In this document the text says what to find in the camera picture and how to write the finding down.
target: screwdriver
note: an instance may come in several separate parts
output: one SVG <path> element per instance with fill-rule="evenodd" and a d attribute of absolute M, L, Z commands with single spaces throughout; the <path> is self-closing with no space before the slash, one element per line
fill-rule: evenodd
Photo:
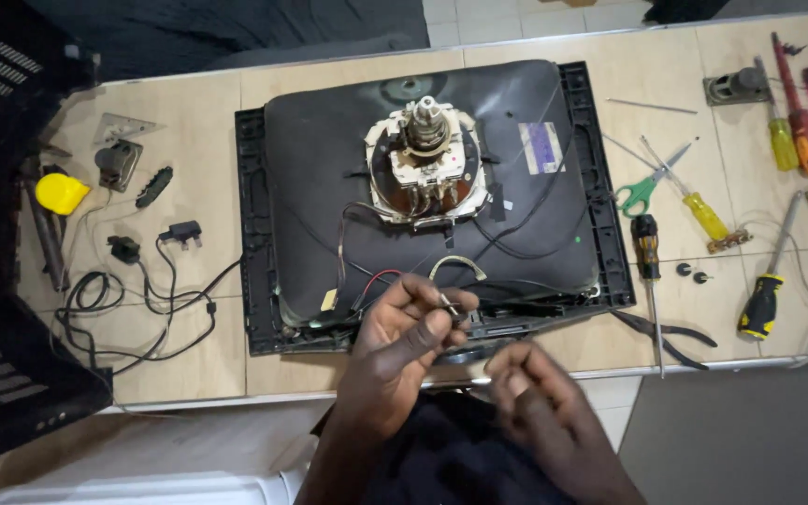
<path fill-rule="evenodd" d="M 785 222 L 781 224 L 779 241 L 772 252 L 772 259 L 766 273 L 759 276 L 753 294 L 747 300 L 747 305 L 741 313 L 741 320 L 738 322 L 738 331 L 752 335 L 757 339 L 765 339 L 775 325 L 775 317 L 779 305 L 779 289 L 785 280 L 778 275 L 779 261 L 785 249 L 787 237 L 791 233 L 791 225 L 796 217 L 797 207 L 802 201 L 802 191 L 797 191 L 791 199 L 791 205 L 787 208 Z"/>
<path fill-rule="evenodd" d="M 657 312 L 656 282 L 660 279 L 660 257 L 657 255 L 659 238 L 657 237 L 657 221 L 650 214 L 642 214 L 631 220 L 631 235 L 635 242 L 637 264 L 641 270 L 641 279 L 647 281 L 650 303 L 654 312 L 656 327 L 657 359 L 660 362 L 660 378 L 666 378 L 663 363 L 663 329 L 660 327 L 660 315 Z"/>
<path fill-rule="evenodd" d="M 793 132 L 794 145 L 796 145 L 797 157 L 800 166 L 808 174 L 808 110 L 803 109 L 800 104 L 800 97 L 796 93 L 794 77 L 791 75 L 791 68 L 787 64 L 784 46 L 781 45 L 779 35 L 772 32 L 772 49 L 775 50 L 775 59 L 779 63 L 779 75 L 781 84 L 785 86 L 787 95 L 788 119 L 790 120 L 791 131 Z"/>
<path fill-rule="evenodd" d="M 678 176 L 675 175 L 672 167 L 670 167 L 667 162 L 660 159 L 660 156 L 657 155 L 657 152 L 654 151 L 654 148 L 651 147 L 650 143 L 647 142 L 647 138 L 643 135 L 641 136 L 641 142 L 644 143 L 644 146 L 648 151 L 650 151 L 650 154 L 654 155 L 656 162 L 660 164 L 660 166 L 666 167 L 666 170 L 669 173 L 669 178 L 675 181 L 675 184 L 678 185 L 681 194 L 684 195 L 684 198 L 682 198 L 681 201 L 688 206 L 691 214 L 693 214 L 697 222 L 703 226 L 703 229 L 707 232 L 709 238 L 715 241 L 724 240 L 724 238 L 728 236 L 728 228 L 725 227 L 722 219 L 719 218 L 713 208 L 710 207 L 707 202 L 703 201 L 700 193 L 697 191 L 691 192 L 690 189 L 688 189 L 688 187 L 681 182 Z"/>
<path fill-rule="evenodd" d="M 753 59 L 757 69 L 762 75 L 769 78 L 766 74 L 766 66 L 762 63 L 762 57 L 757 56 Z M 769 98 L 769 134 L 772 137 L 772 153 L 775 154 L 775 163 L 779 166 L 781 172 L 789 172 L 796 167 L 800 166 L 797 160 L 796 148 L 794 148 L 794 139 L 791 136 L 791 124 L 779 114 L 779 105 L 775 103 L 775 96 L 772 94 L 771 88 L 766 90 Z"/>

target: person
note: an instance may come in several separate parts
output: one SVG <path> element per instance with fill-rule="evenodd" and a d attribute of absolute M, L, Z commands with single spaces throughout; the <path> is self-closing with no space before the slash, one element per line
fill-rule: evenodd
<path fill-rule="evenodd" d="M 534 343 L 488 361 L 495 404 L 421 394 L 434 359 L 466 342 L 441 306 L 405 274 L 367 313 L 296 504 L 645 503 L 582 389 Z"/>

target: plug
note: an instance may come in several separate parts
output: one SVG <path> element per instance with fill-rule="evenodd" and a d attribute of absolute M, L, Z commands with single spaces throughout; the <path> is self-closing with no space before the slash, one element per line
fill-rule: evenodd
<path fill-rule="evenodd" d="M 108 245 L 111 246 L 111 256 L 118 260 L 128 265 L 139 262 L 139 244 L 129 236 L 111 235 L 108 237 Z"/>
<path fill-rule="evenodd" d="M 197 221 L 186 221 L 184 223 L 171 224 L 166 232 L 158 235 L 158 238 L 160 238 L 162 242 L 174 239 L 182 244 L 184 251 L 187 251 L 188 244 L 186 244 L 186 241 L 190 238 L 195 241 L 195 245 L 201 247 L 200 235 L 201 225 L 199 225 Z"/>

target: black and yellow screwdriver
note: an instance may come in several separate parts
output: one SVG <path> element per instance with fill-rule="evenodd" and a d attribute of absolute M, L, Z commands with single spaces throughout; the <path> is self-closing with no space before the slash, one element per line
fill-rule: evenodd
<path fill-rule="evenodd" d="M 631 236 L 635 242 L 637 266 L 641 270 L 641 279 L 647 281 L 650 294 L 651 310 L 654 312 L 654 327 L 656 328 L 657 358 L 660 362 L 660 378 L 666 377 L 666 368 L 663 363 L 663 328 L 660 327 L 660 315 L 657 312 L 656 282 L 660 279 L 660 257 L 657 255 L 659 237 L 657 236 L 657 221 L 650 214 L 642 214 L 631 220 Z"/>
<path fill-rule="evenodd" d="M 753 288 L 753 295 L 747 300 L 747 305 L 741 313 L 741 320 L 738 322 L 738 331 L 753 336 L 756 339 L 765 339 L 775 326 L 775 318 L 779 310 L 779 289 L 785 283 L 779 274 L 779 262 L 785 249 L 787 237 L 791 234 L 791 225 L 796 217 L 797 207 L 802 201 L 802 191 L 797 191 L 791 199 L 791 205 L 787 208 L 785 222 L 781 224 L 779 241 L 775 245 L 775 252 L 772 253 L 772 260 L 766 273 L 759 276 L 756 286 Z"/>

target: white floor tile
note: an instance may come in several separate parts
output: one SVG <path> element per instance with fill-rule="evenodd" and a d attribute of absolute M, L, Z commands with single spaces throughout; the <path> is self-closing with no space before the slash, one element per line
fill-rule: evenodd
<path fill-rule="evenodd" d="M 595 410 L 631 407 L 641 387 L 641 376 L 585 379 L 578 384 Z"/>
<path fill-rule="evenodd" d="M 519 15 L 517 0 L 457 0 L 457 22 Z"/>
<path fill-rule="evenodd" d="M 611 29 L 637 28 L 644 26 L 644 14 L 651 5 L 646 2 L 593 6 L 584 8 L 584 24 L 589 33 Z"/>
<path fill-rule="evenodd" d="M 457 21 L 462 44 L 500 42 L 522 39 L 522 24 L 518 16 Z"/>
<path fill-rule="evenodd" d="M 429 24 L 429 44 L 433 48 L 446 48 L 460 45 L 460 33 L 456 22 L 443 22 L 441 24 Z"/>
<path fill-rule="evenodd" d="M 423 0 L 423 16 L 426 24 L 457 22 L 455 0 Z"/>
<path fill-rule="evenodd" d="M 549 13 L 572 9 L 566 2 L 542 2 L 541 0 L 519 0 L 519 14 Z"/>
<path fill-rule="evenodd" d="M 522 18 L 522 37 L 525 39 L 584 33 L 582 9 L 520 14 L 520 17 Z"/>
<path fill-rule="evenodd" d="M 610 444 L 616 452 L 619 452 L 622 437 L 626 434 L 632 409 L 633 407 L 617 407 L 596 411 L 600 424 L 603 425 L 603 430 L 607 433 L 607 438 L 610 439 Z"/>

